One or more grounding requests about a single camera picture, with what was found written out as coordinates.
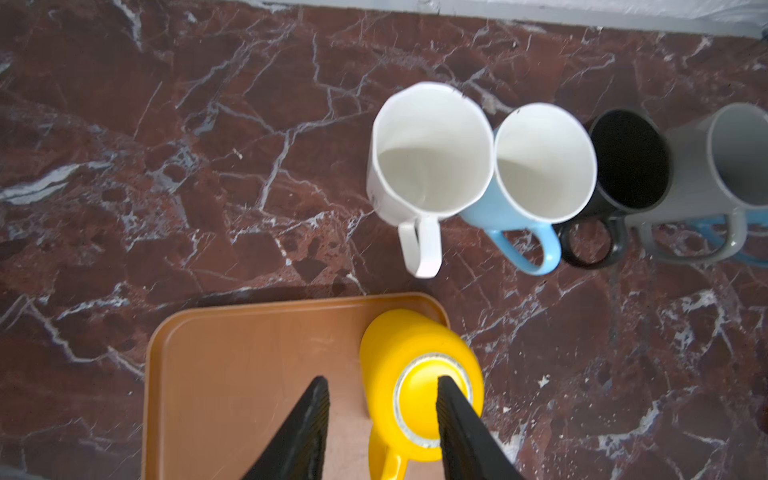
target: mug handle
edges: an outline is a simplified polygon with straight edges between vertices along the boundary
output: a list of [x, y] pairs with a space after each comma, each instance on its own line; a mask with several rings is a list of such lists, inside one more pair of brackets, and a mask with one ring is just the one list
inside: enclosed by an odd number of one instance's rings
[[368, 471], [371, 480], [403, 480], [407, 468], [408, 459], [384, 443], [376, 427], [373, 427], [368, 441]]
[[[704, 237], [709, 243], [712, 243], [715, 247], [720, 248], [723, 245], [723, 239], [718, 235], [712, 226], [707, 223], [690, 222], [690, 225], [695, 228], [702, 237]], [[758, 266], [759, 268], [768, 268], [768, 260], [761, 260], [757, 257], [753, 257], [748, 253], [739, 252], [733, 255], [735, 260], [739, 260], [741, 263], [746, 263], [751, 266]]]
[[528, 229], [538, 238], [541, 249], [544, 251], [544, 261], [541, 262], [540, 266], [535, 266], [523, 257], [522, 253], [509, 243], [501, 230], [486, 230], [485, 234], [493, 240], [493, 243], [517, 268], [528, 275], [546, 275], [557, 268], [558, 263], [560, 263], [560, 241], [549, 223], [538, 223], [531, 225]]
[[563, 250], [563, 260], [572, 266], [586, 270], [605, 268], [621, 260], [627, 250], [628, 238], [624, 217], [601, 218], [600, 222], [603, 223], [605, 230], [608, 230], [608, 235], [611, 236], [611, 247], [605, 257], [593, 263], [587, 263], [580, 259], [571, 248], [571, 228], [575, 222], [568, 222], [561, 223], [556, 229], [558, 237], [560, 237], [560, 247]]
[[638, 225], [637, 232], [640, 234], [640, 240], [645, 250], [660, 262], [676, 263], [678, 265], [699, 262], [712, 263], [738, 253], [741, 247], [744, 246], [744, 242], [746, 242], [746, 214], [743, 208], [734, 208], [730, 213], [726, 214], [725, 222], [727, 233], [723, 244], [709, 255], [702, 255], [700, 257], [679, 257], [662, 250], [656, 243], [656, 240], [654, 240], [654, 226], [650, 222]]
[[397, 226], [406, 269], [416, 278], [433, 278], [442, 264], [437, 217], [418, 217]]

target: plastic tray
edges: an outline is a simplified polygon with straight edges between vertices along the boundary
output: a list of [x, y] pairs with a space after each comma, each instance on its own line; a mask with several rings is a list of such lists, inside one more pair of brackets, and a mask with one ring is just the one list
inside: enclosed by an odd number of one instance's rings
[[[359, 345], [380, 313], [408, 308], [448, 326], [422, 293], [185, 310], [147, 349], [144, 480], [240, 480], [310, 380], [324, 375], [331, 409], [323, 479], [366, 480], [371, 421]], [[406, 478], [442, 479], [440, 462]]]

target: white mug handle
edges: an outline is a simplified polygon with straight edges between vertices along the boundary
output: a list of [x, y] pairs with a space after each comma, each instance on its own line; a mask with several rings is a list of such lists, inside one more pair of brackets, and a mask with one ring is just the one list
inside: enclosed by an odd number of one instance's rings
[[406, 269], [416, 278], [433, 278], [442, 264], [437, 217], [418, 217], [397, 226]]

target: red marble countertop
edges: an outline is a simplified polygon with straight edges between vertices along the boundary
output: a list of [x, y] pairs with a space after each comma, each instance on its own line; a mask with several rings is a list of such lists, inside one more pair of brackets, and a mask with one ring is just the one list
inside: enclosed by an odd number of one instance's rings
[[[445, 222], [407, 274], [366, 199], [379, 107], [444, 81], [495, 126], [548, 101], [662, 128], [768, 107], [750, 39], [235, 2], [0, 2], [0, 478], [135, 480], [144, 355], [192, 306], [420, 290], [529, 479], [768, 477], [768, 271], [516, 271]], [[706, 249], [683, 227], [674, 249]], [[602, 241], [578, 233], [583, 252]], [[517, 241], [534, 250], [530, 237]], [[751, 248], [768, 253], [754, 234]]]

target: mug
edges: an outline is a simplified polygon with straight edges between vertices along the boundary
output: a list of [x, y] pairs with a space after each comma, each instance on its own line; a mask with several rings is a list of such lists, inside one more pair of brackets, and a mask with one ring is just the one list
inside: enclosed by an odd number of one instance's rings
[[[749, 225], [757, 225], [759, 227], [768, 228], [768, 210], [749, 210], [746, 212], [746, 222]], [[709, 243], [712, 243], [716, 247], [720, 248], [723, 244], [723, 239], [713, 229], [713, 225], [720, 225], [723, 223], [721, 218], [701, 218], [689, 222], [689, 224], [698, 230], [701, 235], [707, 239]], [[768, 268], [768, 260], [761, 260], [748, 253], [739, 252], [733, 255], [735, 260], [739, 260], [742, 263], [746, 263], [751, 266], [758, 266], [760, 268]]]
[[[573, 220], [555, 226], [563, 260], [579, 268], [605, 268], [621, 260], [627, 249], [624, 217], [658, 205], [670, 187], [671, 164], [667, 141], [643, 115], [623, 108], [609, 110], [592, 123], [589, 135], [598, 156], [598, 184], [587, 206]], [[577, 223], [600, 221], [611, 237], [605, 257], [593, 263], [571, 248], [571, 229]]]
[[406, 269], [434, 277], [439, 221], [479, 199], [493, 176], [493, 132], [482, 109], [446, 84], [422, 82], [390, 97], [373, 122], [368, 198], [397, 227]]
[[[553, 223], [570, 220], [589, 201], [597, 161], [589, 134], [573, 115], [553, 104], [525, 105], [495, 132], [493, 180], [461, 218], [482, 228], [502, 253], [529, 275], [545, 275], [560, 263]], [[530, 230], [544, 251], [535, 266], [504, 237]]]
[[[730, 104], [704, 119], [667, 132], [672, 180], [653, 209], [627, 216], [645, 250], [667, 263], [715, 262], [734, 255], [746, 240], [745, 209], [768, 207], [768, 114], [755, 105]], [[652, 227], [725, 215], [727, 233], [715, 252], [679, 257], [662, 250]]]
[[482, 414], [483, 375], [460, 336], [412, 310], [384, 312], [360, 343], [360, 369], [373, 427], [368, 445], [372, 480], [402, 480], [409, 460], [442, 458], [437, 382], [450, 376]]

